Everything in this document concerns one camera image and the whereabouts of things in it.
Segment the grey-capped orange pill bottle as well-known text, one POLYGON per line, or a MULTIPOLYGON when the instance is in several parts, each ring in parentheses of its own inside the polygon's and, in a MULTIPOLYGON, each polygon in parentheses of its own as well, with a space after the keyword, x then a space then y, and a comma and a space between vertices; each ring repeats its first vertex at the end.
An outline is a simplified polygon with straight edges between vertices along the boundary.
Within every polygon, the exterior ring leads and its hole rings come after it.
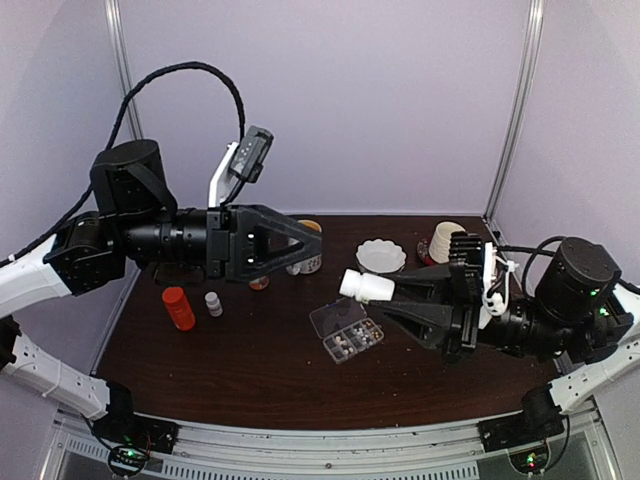
POLYGON ((260 278, 255 279, 255 280, 252 280, 249 283, 249 287, 251 289, 253 289, 253 290, 261 291, 261 290, 266 289, 268 287, 269 283, 270 283, 269 277, 268 276, 262 276, 260 278))

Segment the small white bottle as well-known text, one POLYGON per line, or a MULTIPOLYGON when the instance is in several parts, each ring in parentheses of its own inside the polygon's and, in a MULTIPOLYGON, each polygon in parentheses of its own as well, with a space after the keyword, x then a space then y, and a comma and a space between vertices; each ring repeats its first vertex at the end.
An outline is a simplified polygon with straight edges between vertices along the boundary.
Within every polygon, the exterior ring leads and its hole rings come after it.
POLYGON ((347 269, 339 287, 339 294, 360 303, 390 301, 395 283, 377 275, 347 269))
POLYGON ((221 301, 216 292, 207 292, 204 296, 205 305, 212 317, 219 317, 223 314, 221 301))

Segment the clear plastic pill organizer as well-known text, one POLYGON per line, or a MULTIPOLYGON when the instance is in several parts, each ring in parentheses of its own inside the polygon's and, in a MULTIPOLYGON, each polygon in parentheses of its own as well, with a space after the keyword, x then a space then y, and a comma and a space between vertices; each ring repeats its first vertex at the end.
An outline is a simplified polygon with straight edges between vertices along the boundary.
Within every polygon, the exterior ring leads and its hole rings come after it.
POLYGON ((343 298, 309 314, 309 320, 331 359, 342 364, 384 340, 382 328, 353 299, 343 298))

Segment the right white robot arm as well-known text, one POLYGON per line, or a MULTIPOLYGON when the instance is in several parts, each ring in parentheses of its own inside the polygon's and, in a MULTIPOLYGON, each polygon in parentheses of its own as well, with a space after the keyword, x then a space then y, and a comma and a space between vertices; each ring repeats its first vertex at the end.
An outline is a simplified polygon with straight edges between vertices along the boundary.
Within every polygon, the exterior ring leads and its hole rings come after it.
POLYGON ((512 430, 526 442, 639 362, 638 287, 623 280, 601 244, 565 236, 545 242, 557 248, 533 294, 510 295, 516 265, 502 257, 504 247, 457 232, 447 263, 388 275, 407 299, 369 302, 448 363, 484 344, 518 358, 568 355, 579 364, 525 394, 512 430))

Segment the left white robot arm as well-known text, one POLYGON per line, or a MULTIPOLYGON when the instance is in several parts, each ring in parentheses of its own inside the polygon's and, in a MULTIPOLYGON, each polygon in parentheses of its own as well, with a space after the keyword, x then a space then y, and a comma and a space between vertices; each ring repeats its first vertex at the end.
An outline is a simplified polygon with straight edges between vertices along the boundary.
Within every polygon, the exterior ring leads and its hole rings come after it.
POLYGON ((216 278, 247 283, 319 255, 322 238, 263 205, 211 200, 204 209, 180 208, 159 145, 150 139, 100 152, 90 185, 95 210, 65 220, 33 250, 1 265, 1 370, 133 444, 144 424, 130 390, 40 350, 15 314, 96 290, 121 278, 127 261, 154 266, 168 285, 216 278))

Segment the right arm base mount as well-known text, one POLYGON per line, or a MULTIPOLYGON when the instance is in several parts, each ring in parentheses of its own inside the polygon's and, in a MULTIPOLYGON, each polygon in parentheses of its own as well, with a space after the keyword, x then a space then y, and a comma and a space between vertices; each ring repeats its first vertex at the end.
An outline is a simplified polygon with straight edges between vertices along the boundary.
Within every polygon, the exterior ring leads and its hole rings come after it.
POLYGON ((531 426, 523 413, 484 420, 477 427, 486 453, 542 441, 565 431, 562 418, 542 426, 531 426))

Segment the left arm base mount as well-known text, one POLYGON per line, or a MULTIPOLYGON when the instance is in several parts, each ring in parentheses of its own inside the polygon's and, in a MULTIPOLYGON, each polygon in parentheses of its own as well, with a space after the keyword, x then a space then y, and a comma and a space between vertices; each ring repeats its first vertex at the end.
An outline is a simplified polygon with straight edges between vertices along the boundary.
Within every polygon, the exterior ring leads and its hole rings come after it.
POLYGON ((92 422, 93 432, 103 440, 163 454, 173 452, 178 429, 175 422, 138 414, 108 414, 92 422))

